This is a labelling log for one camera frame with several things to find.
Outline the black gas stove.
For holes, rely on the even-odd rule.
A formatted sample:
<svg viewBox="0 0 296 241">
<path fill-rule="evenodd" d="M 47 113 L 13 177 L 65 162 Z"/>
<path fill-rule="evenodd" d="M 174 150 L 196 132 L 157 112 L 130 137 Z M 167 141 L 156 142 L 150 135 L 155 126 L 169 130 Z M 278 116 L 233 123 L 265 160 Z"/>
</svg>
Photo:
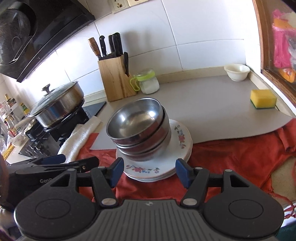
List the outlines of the black gas stove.
<svg viewBox="0 0 296 241">
<path fill-rule="evenodd" d="M 35 121 L 25 136 L 29 140 L 19 151 L 19 155 L 28 158 L 42 158 L 58 154 L 60 147 L 70 137 L 78 124 L 85 124 L 91 117 L 97 115 L 106 102 L 100 102 L 83 107 L 80 105 L 74 112 L 51 128 L 44 128 Z"/>
</svg>

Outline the top floral white plate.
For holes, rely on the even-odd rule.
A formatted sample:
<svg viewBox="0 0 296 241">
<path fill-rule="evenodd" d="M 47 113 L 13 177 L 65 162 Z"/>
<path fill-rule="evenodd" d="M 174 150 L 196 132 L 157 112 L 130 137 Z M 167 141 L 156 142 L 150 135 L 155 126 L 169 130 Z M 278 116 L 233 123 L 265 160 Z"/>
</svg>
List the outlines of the top floral white plate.
<svg viewBox="0 0 296 241">
<path fill-rule="evenodd" d="M 179 150 L 179 149 L 188 148 L 190 143 L 193 144 L 193 140 L 191 138 L 189 130 L 181 122 L 170 119 L 170 127 L 171 127 L 171 140 L 169 142 L 167 149 L 172 148 L 173 150 L 175 150 L 175 149 Z M 127 160 L 127 159 L 130 160 L 124 154 L 121 154 L 118 150 L 116 151 L 116 157 L 117 158 L 122 157 L 124 160 L 124 163 L 125 163 L 125 160 Z"/>
</svg>

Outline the floral white plate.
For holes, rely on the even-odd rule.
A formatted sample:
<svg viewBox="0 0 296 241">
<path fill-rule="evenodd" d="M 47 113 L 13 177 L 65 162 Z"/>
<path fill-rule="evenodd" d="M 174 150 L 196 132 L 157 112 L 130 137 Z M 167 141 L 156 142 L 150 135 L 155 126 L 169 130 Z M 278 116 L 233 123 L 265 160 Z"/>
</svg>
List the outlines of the floral white plate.
<svg viewBox="0 0 296 241">
<path fill-rule="evenodd" d="M 171 127 L 171 140 L 169 142 L 167 149 L 172 148 L 173 150 L 175 150 L 175 149 L 179 150 L 179 149 L 188 148 L 190 143 L 193 144 L 193 140 L 191 138 L 189 130 L 181 122 L 170 119 L 170 127 Z M 124 160 L 124 163 L 125 163 L 125 160 L 127 160 L 127 159 L 130 160 L 124 154 L 121 154 L 118 150 L 116 151 L 116 157 L 117 158 L 122 157 Z"/>
<path fill-rule="evenodd" d="M 192 153 L 193 144 L 190 143 L 188 148 L 184 149 L 167 149 L 159 157 L 154 160 L 136 163 L 134 161 L 125 160 L 124 173 L 133 180 L 151 183 L 164 180 L 176 173 L 175 162 L 179 158 L 183 158 L 185 162 L 189 161 Z"/>
</svg>

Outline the bottom steel bowl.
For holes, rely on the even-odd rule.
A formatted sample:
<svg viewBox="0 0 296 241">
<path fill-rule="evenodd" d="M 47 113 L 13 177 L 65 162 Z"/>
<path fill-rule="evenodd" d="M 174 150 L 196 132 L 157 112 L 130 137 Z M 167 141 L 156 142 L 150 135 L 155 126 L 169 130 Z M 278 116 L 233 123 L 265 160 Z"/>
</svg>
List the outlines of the bottom steel bowl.
<svg viewBox="0 0 296 241">
<path fill-rule="evenodd" d="M 130 160 L 147 161 L 162 153 L 168 146 L 170 139 L 171 127 L 169 117 L 165 113 L 160 127 L 143 142 L 129 147 L 122 147 L 120 145 L 116 145 L 116 147 L 121 154 L 124 154 Z"/>
</svg>

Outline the steel pot with glass lid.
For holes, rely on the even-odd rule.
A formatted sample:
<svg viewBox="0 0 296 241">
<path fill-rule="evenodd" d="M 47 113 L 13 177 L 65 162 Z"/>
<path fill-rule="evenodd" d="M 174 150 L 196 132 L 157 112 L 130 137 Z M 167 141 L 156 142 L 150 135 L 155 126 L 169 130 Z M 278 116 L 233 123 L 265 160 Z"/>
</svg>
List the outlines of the steel pot with glass lid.
<svg viewBox="0 0 296 241">
<path fill-rule="evenodd" d="M 35 118 L 43 128 L 52 128 L 72 114 L 84 103 L 84 92 L 78 81 L 69 82 L 49 90 L 50 85 L 43 87 L 46 94 L 30 111 L 28 117 Z"/>
</svg>

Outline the middle steel bowl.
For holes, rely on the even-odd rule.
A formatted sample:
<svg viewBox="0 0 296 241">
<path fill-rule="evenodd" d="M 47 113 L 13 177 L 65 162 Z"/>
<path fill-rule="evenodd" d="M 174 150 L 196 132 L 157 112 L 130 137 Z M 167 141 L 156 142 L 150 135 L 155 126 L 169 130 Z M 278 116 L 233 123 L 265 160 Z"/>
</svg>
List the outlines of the middle steel bowl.
<svg viewBox="0 0 296 241">
<path fill-rule="evenodd" d="M 122 149 L 133 148 L 131 152 L 150 150 L 158 145 L 169 132 L 169 118 L 164 108 L 132 113 L 122 124 L 116 124 L 114 131 L 122 137 L 112 141 Z"/>
</svg>

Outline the red cloth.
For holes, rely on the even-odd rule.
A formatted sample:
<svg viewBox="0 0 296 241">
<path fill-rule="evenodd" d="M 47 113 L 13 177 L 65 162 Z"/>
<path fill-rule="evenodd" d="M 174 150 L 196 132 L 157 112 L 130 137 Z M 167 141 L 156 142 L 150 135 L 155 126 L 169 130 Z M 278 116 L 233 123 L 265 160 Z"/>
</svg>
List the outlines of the red cloth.
<svg viewBox="0 0 296 241">
<path fill-rule="evenodd" d="M 273 181 L 272 173 L 295 157 L 295 119 L 276 131 L 248 138 L 217 140 L 194 144 L 189 165 L 220 174 L 231 169 L 281 203 L 291 204 L 295 195 L 295 165 Z M 122 175 L 113 189 L 119 201 L 124 199 L 175 199 L 180 202 L 186 189 L 177 175 L 154 183 L 142 183 Z"/>
</svg>

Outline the wooden knife block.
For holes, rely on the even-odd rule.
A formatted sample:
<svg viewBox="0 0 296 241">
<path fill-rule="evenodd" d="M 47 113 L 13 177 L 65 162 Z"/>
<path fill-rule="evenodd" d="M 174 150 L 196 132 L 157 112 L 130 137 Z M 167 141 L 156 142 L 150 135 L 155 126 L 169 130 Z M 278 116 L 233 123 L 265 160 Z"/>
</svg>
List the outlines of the wooden knife block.
<svg viewBox="0 0 296 241">
<path fill-rule="evenodd" d="M 98 66 L 108 102 L 137 95 L 125 73 L 123 56 L 99 60 Z"/>
</svg>

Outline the glass jar green lid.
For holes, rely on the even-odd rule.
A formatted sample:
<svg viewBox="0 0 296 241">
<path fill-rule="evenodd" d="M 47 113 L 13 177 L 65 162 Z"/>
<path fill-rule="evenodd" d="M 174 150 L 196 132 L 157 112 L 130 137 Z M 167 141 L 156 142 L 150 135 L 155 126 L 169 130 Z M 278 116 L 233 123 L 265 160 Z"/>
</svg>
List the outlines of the glass jar green lid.
<svg viewBox="0 0 296 241">
<path fill-rule="evenodd" d="M 136 73 L 129 83 L 134 91 L 141 91 L 143 94 L 152 94 L 159 90 L 159 81 L 152 68 L 147 68 Z"/>
</svg>

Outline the white ceramic bowl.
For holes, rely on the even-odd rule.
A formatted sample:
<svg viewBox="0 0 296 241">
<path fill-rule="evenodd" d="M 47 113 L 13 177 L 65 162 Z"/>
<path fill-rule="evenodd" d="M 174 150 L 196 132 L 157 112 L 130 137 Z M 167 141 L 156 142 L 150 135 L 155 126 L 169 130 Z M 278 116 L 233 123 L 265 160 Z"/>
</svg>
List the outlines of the white ceramic bowl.
<svg viewBox="0 0 296 241">
<path fill-rule="evenodd" d="M 229 64 L 224 66 L 228 77 L 236 82 L 243 81 L 247 78 L 250 68 L 243 64 Z"/>
</svg>

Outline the wooden handled knife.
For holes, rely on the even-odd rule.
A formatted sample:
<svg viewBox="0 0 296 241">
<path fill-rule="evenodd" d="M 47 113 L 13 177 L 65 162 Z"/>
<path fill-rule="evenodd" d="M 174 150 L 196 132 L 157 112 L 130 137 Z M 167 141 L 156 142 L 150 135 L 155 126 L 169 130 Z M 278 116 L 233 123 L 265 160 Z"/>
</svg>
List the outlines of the wooden handled knife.
<svg viewBox="0 0 296 241">
<path fill-rule="evenodd" d="M 92 51 L 96 55 L 96 57 L 100 60 L 101 59 L 101 53 L 100 53 L 100 49 L 99 49 L 99 47 L 97 45 L 96 40 L 93 37 L 91 37 L 90 39 L 88 39 L 88 43 L 89 43 Z"/>
</svg>

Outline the black handled cleaver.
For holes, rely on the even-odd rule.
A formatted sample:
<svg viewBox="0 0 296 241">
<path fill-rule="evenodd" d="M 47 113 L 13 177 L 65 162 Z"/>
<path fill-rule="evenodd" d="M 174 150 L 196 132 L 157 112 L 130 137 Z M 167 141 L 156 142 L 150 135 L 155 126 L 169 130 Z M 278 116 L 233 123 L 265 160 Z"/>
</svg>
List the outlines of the black handled cleaver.
<svg viewBox="0 0 296 241">
<path fill-rule="evenodd" d="M 109 35 L 108 40 L 111 53 L 115 54 L 116 57 L 120 57 L 123 54 L 120 33 L 116 32 L 112 35 Z"/>
</svg>

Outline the black handled knife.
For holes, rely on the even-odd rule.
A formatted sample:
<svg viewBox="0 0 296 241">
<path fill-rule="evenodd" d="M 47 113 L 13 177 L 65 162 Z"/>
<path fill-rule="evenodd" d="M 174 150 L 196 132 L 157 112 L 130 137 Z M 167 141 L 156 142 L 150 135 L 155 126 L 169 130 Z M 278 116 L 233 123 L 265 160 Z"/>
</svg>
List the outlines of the black handled knife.
<svg viewBox="0 0 296 241">
<path fill-rule="evenodd" d="M 105 37 L 103 35 L 99 37 L 99 42 L 100 42 L 102 56 L 105 57 L 107 55 L 107 52 L 106 52 L 106 45 L 105 45 Z"/>
</svg>

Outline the wall power socket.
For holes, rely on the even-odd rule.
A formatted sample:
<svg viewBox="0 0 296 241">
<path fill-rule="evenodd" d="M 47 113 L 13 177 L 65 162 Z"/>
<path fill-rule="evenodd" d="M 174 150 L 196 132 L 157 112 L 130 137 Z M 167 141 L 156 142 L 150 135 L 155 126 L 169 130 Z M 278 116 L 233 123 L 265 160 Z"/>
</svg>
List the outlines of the wall power socket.
<svg viewBox="0 0 296 241">
<path fill-rule="evenodd" d="M 111 10 L 113 14 L 119 13 L 124 9 L 128 9 L 129 5 L 126 0 L 110 0 Z"/>
</svg>

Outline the wooden window frame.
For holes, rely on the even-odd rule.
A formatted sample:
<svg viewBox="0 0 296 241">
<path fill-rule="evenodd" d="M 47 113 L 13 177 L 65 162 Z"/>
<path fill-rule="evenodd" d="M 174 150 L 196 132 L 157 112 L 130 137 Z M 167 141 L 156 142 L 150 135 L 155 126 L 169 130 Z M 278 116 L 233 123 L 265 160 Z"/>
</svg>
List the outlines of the wooden window frame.
<svg viewBox="0 0 296 241">
<path fill-rule="evenodd" d="M 253 1 L 261 73 L 295 105 L 295 1 Z"/>
</svg>

